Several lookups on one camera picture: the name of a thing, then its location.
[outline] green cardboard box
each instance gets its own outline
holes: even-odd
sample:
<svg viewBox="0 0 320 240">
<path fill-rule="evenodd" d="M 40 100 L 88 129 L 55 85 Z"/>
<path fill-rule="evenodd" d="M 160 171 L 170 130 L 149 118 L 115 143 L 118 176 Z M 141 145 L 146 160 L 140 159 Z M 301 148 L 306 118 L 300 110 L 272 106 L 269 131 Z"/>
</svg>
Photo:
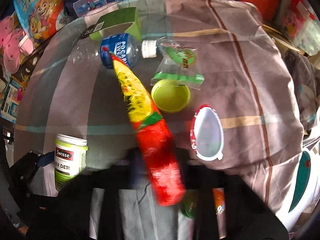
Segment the green cardboard box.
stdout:
<svg viewBox="0 0 320 240">
<path fill-rule="evenodd" d="M 128 33 L 141 41 L 141 24 L 136 7 L 119 9 L 99 18 L 92 33 L 91 40 L 101 40 L 101 38 L 118 33 Z"/>
</svg>

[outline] white plastic container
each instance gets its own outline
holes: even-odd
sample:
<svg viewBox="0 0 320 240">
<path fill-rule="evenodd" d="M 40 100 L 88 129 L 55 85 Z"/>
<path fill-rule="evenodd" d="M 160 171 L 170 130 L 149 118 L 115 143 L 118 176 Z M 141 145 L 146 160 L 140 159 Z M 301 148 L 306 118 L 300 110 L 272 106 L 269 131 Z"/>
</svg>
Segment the white plastic container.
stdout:
<svg viewBox="0 0 320 240">
<path fill-rule="evenodd" d="M 55 140 L 54 181 L 58 191 L 85 168 L 87 140 L 58 134 Z"/>
<path fill-rule="evenodd" d="M 320 50 L 320 21 L 308 0 L 284 0 L 276 23 L 297 48 L 310 56 Z"/>
<path fill-rule="evenodd" d="M 195 112 L 191 122 L 190 142 L 201 160 L 222 159 L 223 129 L 217 113 L 209 105 L 202 105 Z"/>
</svg>

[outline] cartoon dog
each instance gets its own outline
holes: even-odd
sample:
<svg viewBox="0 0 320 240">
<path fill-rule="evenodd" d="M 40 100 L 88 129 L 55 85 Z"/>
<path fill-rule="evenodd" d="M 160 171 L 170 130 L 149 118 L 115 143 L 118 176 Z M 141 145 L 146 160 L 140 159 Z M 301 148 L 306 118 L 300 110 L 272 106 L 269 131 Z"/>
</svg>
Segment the cartoon dog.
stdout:
<svg viewBox="0 0 320 240">
<path fill-rule="evenodd" d="M 41 23 L 37 21 L 34 15 L 29 16 L 28 22 L 30 27 L 29 32 L 31 34 L 31 38 L 33 39 L 33 43 L 37 47 L 43 41 L 42 34 L 40 32 L 44 31 L 44 29 L 41 28 Z"/>
<path fill-rule="evenodd" d="M 49 0 L 38 0 L 35 5 L 35 9 L 39 14 L 40 18 L 48 18 L 48 12 L 50 9 Z"/>
</svg>

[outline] pink fabric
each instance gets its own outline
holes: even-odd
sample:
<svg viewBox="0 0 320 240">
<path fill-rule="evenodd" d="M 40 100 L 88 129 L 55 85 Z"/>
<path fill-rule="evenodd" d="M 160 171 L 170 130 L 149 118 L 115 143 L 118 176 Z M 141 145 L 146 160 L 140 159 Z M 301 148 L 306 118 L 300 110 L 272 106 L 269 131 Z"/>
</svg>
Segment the pink fabric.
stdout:
<svg viewBox="0 0 320 240">
<path fill-rule="evenodd" d="M 11 16 L 4 18 L 0 22 L 0 48 L 3 46 L 4 40 L 7 35 L 12 31 L 14 19 Z"/>
<path fill-rule="evenodd" d="M 22 29 L 15 29 L 5 40 L 3 62 L 4 67 L 11 74 L 16 73 L 19 69 L 19 43 L 24 35 Z"/>
</svg>

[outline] striped fabric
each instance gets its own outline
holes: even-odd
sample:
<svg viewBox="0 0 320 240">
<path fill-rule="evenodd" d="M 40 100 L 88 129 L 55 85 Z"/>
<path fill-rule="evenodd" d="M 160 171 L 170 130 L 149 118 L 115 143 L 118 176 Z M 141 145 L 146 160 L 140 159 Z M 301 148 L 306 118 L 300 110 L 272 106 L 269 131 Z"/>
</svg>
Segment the striped fabric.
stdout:
<svg viewBox="0 0 320 240">
<path fill-rule="evenodd" d="M 164 114 L 176 145 L 194 157 L 190 121 L 201 104 L 211 105 L 221 118 L 225 146 L 221 161 L 205 165 L 241 174 L 274 212 L 279 210 L 301 155 L 303 127 L 292 79 L 257 9 L 228 0 L 127 0 L 117 5 L 137 7 L 143 38 L 168 36 L 198 48 L 205 76 L 201 90 L 192 90 L 182 112 Z M 19 106 L 15 161 L 30 150 L 52 151 L 57 133 L 87 139 L 86 164 L 94 169 L 109 167 L 136 146 L 114 72 L 98 60 L 75 65 L 69 57 L 73 48 L 83 46 L 78 36 L 93 17 L 60 30 L 36 66 Z M 144 59 L 133 68 L 149 91 L 160 61 Z"/>
</svg>

